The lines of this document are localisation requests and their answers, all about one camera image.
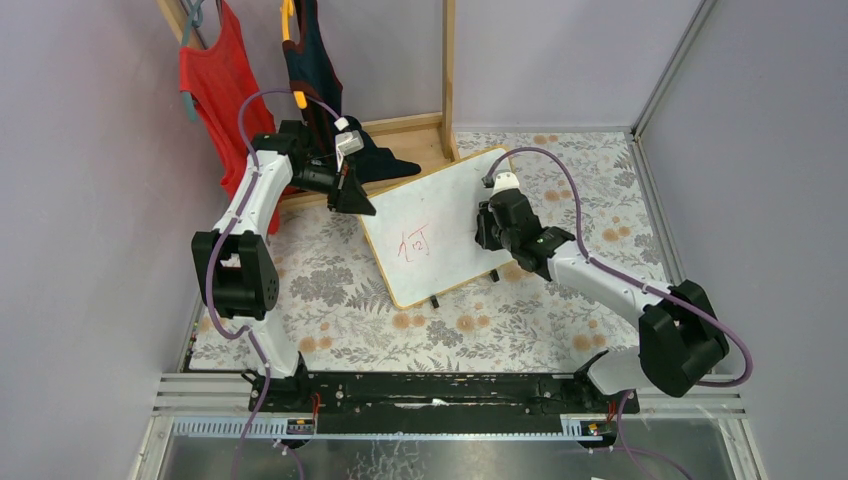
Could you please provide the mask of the whiteboard with yellow frame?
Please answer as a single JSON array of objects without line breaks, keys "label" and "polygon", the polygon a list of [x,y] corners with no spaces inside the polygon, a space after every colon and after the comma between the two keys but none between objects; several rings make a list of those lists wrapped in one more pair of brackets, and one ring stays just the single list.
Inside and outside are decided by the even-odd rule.
[{"label": "whiteboard with yellow frame", "polygon": [[390,299],[407,309],[512,261],[475,241],[479,204],[489,199],[483,177],[502,145],[374,194],[374,216],[360,223]]}]

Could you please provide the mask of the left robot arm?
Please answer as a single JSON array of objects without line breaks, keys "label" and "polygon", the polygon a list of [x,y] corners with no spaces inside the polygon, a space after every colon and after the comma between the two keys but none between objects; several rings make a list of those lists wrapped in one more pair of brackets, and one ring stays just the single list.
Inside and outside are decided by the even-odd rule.
[{"label": "left robot arm", "polygon": [[282,193],[294,187],[322,195],[332,212],[376,213],[356,174],[364,137],[344,118],[335,129],[327,158],[314,153],[313,135],[298,121],[285,123],[277,133],[255,135],[224,215],[192,238],[202,300],[215,329],[228,340],[247,337],[260,370],[270,378],[293,377],[302,364],[296,347],[284,339],[282,324],[267,317],[277,305],[280,279],[266,236]]}]

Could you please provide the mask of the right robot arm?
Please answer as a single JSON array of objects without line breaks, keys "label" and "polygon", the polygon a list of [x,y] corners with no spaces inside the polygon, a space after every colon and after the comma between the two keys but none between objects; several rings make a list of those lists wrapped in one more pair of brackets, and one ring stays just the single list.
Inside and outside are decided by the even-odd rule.
[{"label": "right robot arm", "polygon": [[704,318],[712,307],[698,284],[655,286],[599,266],[572,233],[542,226],[519,190],[480,202],[476,223],[483,249],[508,252],[523,270],[587,295],[634,326],[636,346],[597,354],[576,372],[598,393],[655,387],[679,398],[729,353],[725,334]]}]

